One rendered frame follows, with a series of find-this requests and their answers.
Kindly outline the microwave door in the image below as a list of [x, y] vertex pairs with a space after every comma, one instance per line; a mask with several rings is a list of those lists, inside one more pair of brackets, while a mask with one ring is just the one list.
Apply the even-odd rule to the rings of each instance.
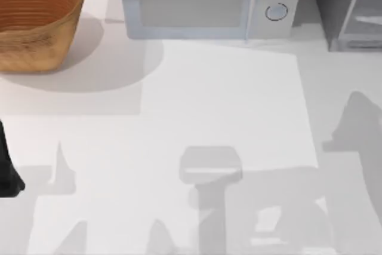
[[249, 0], [122, 0], [131, 39], [245, 39]]

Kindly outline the round microwave knob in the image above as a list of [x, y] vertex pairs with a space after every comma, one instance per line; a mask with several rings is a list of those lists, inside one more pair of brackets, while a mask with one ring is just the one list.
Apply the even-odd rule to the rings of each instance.
[[270, 21], [280, 21], [288, 15], [288, 7], [278, 3], [266, 8], [265, 16]]

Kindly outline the pale microwave oven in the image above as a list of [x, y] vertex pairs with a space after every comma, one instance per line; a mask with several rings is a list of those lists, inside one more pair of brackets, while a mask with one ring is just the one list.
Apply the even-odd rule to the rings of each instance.
[[[275, 4], [288, 7], [288, 15], [280, 21], [270, 21], [265, 16], [266, 8]], [[298, 0], [255, 0], [254, 13], [251, 22], [251, 39], [279, 39], [290, 35]]]

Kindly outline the brown woven basket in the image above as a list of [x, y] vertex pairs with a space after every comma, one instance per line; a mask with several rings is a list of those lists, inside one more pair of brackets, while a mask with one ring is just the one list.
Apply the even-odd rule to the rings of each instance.
[[0, 0], [0, 73], [50, 72], [73, 42], [84, 0]]

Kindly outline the grey cabinet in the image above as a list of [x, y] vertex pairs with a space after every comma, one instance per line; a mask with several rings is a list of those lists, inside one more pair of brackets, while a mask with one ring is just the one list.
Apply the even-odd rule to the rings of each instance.
[[382, 0], [316, 0], [330, 52], [382, 52]]

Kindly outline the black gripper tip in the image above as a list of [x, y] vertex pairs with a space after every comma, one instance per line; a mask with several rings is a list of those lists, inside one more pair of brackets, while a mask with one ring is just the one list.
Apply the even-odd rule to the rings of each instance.
[[25, 182], [10, 158], [4, 126], [0, 120], [0, 198], [14, 198], [25, 187]]

